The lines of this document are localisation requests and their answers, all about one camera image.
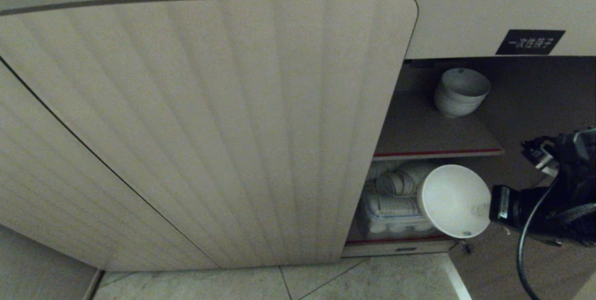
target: white bowl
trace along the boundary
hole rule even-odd
[[[451,100],[476,103],[484,100],[490,92],[490,81],[473,69],[452,68],[443,73],[439,88]]]
[[[418,189],[418,205],[435,228],[459,239],[478,236],[490,223],[490,191],[463,166],[444,165],[428,174]]]
[[[437,89],[434,92],[434,104],[443,115],[448,117],[460,117],[475,111],[480,106],[481,101],[477,103],[455,102],[444,96],[444,94]]]

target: black cable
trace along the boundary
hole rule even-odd
[[[528,220],[526,221],[526,225],[524,225],[524,228],[521,231],[520,241],[517,246],[517,275],[519,275],[521,285],[526,290],[526,292],[528,293],[530,298],[532,298],[532,300],[540,300],[540,298],[538,298],[538,295],[536,295],[534,293],[534,290],[532,289],[532,287],[530,287],[530,284],[528,283],[528,279],[526,278],[526,272],[523,269],[523,246],[524,246],[524,242],[526,240],[526,234],[528,233],[528,228],[530,227],[530,222],[532,222],[532,217],[534,217],[534,214],[538,210],[538,207],[540,207],[540,205],[542,204],[544,199],[547,197],[547,195],[549,195],[549,193],[551,192],[553,187],[555,187],[555,185],[558,182],[558,179],[559,179],[559,176],[557,175],[557,177],[555,177],[553,183],[551,183],[551,185],[549,186],[549,189],[547,189],[547,191],[544,193],[542,198],[540,198],[540,200],[538,200],[538,203],[536,203],[536,206],[534,206],[534,209],[532,209],[532,212],[530,213],[530,216],[528,217]]]

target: stacked bowls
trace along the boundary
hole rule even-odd
[[[475,111],[490,92],[490,81],[467,68],[449,69],[434,92],[434,104],[447,117],[465,116]]]

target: cabinet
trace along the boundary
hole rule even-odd
[[[416,17],[414,0],[77,7],[1,17],[0,54],[219,266],[330,262]]]
[[[0,66],[0,223],[105,270],[216,268]]]

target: white cabinet door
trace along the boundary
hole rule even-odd
[[[104,270],[217,267],[0,65],[0,224]]]
[[[177,0],[3,16],[0,54],[221,266],[340,257],[414,0]]]

